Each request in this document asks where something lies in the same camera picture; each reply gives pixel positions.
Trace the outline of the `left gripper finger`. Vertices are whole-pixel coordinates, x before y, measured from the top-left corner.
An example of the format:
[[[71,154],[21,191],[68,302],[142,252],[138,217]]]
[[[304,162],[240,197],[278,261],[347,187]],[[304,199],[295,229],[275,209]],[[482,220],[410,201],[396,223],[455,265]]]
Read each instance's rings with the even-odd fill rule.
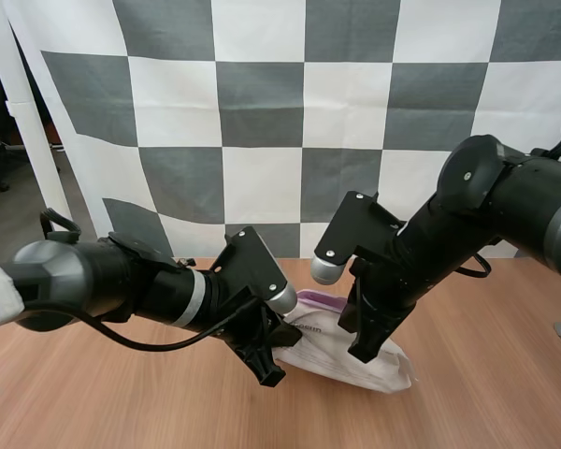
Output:
[[[275,387],[286,375],[275,363],[272,350],[267,346],[248,347],[243,361],[262,386]]]
[[[295,326],[280,324],[271,332],[271,347],[293,347],[302,338],[302,332]]]

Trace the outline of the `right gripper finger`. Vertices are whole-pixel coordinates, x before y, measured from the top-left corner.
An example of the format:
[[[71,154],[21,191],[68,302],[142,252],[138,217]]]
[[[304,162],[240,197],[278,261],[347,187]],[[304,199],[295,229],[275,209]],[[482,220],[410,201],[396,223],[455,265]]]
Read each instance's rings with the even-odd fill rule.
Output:
[[[355,279],[347,296],[347,302],[338,319],[338,325],[348,333],[358,332],[360,296],[360,280]]]
[[[395,326],[386,326],[376,322],[363,322],[357,325],[356,337],[348,353],[363,363],[376,358],[382,345],[396,330]]]

